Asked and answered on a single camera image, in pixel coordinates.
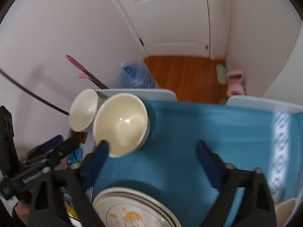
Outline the person's left hand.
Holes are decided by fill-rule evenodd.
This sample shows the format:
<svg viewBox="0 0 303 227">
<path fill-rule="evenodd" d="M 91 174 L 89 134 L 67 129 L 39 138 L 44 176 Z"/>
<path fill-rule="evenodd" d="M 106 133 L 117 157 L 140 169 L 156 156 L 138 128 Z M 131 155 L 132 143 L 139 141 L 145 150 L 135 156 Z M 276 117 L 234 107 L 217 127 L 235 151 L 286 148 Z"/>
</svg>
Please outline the person's left hand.
<svg viewBox="0 0 303 227">
<path fill-rule="evenodd" d="M 18 219 L 23 223 L 24 226 L 28 224 L 28 216 L 30 212 L 30 204 L 27 204 L 23 201 L 19 201 L 13 209 L 13 212 L 18 217 Z"/>
</svg>

